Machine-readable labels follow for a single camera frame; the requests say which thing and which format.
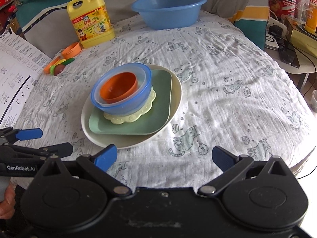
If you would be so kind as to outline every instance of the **green plate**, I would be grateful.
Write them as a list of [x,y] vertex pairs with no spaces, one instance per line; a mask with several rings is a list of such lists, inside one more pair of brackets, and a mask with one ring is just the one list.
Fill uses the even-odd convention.
[[170,116],[172,76],[164,70],[152,70],[152,86],[156,98],[149,112],[135,122],[113,124],[103,116],[103,111],[94,107],[89,118],[89,128],[96,134],[147,135],[157,132]]

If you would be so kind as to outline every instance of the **dish soap bottle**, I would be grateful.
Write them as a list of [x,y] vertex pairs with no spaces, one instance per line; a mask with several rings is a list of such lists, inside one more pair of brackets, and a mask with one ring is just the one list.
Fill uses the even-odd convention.
[[308,16],[305,30],[315,34],[317,27],[317,0],[309,0]]
[[[79,8],[73,5],[82,1]],[[96,46],[115,37],[104,0],[72,0],[67,12],[84,48]]]

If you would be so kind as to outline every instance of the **white plate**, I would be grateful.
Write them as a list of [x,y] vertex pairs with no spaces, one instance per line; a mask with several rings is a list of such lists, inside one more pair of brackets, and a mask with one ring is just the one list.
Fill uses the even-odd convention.
[[169,72],[172,75],[172,94],[171,94],[171,112],[170,117],[163,128],[161,128],[158,132],[149,134],[149,135],[109,135],[109,134],[95,134],[89,129],[89,118],[91,115],[91,111],[93,109],[93,104],[90,101],[90,96],[87,98],[84,107],[81,112],[81,126],[86,135],[86,137],[97,146],[102,148],[107,147],[110,144],[116,145],[118,149],[127,149],[131,147],[135,147],[145,143],[146,141],[154,138],[158,134],[160,134],[167,124],[171,122],[173,117],[175,116],[177,110],[180,107],[180,103],[182,101],[183,90],[182,84],[178,77],[170,71],[162,66],[148,64],[148,67],[151,70],[164,70]]

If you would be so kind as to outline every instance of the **human hand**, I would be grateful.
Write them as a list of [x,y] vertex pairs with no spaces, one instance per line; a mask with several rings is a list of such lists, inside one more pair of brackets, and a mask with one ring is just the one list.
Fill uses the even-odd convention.
[[12,182],[4,192],[4,201],[0,203],[0,219],[10,219],[14,214],[15,191]]

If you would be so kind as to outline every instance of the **smartphone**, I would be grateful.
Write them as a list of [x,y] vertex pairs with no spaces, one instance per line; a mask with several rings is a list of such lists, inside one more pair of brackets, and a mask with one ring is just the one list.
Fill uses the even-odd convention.
[[280,60],[284,63],[289,64],[290,66],[299,68],[300,67],[299,61],[298,61],[296,51],[293,45],[287,40],[284,40],[282,38],[279,38],[276,41],[279,46],[278,52],[280,54]]

